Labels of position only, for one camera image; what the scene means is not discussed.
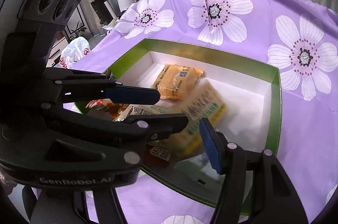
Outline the person left hand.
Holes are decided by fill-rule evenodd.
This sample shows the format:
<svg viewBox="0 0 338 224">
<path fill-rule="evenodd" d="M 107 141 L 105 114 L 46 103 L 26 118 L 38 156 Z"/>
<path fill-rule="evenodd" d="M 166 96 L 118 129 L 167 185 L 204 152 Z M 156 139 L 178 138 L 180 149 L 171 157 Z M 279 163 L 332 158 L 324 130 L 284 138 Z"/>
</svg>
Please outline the person left hand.
<svg viewBox="0 0 338 224">
<path fill-rule="evenodd" d="M 0 169 L 0 180 L 6 195 L 10 195 L 13 192 L 13 189 L 18 185 L 8 176 L 3 168 Z"/>
</svg>

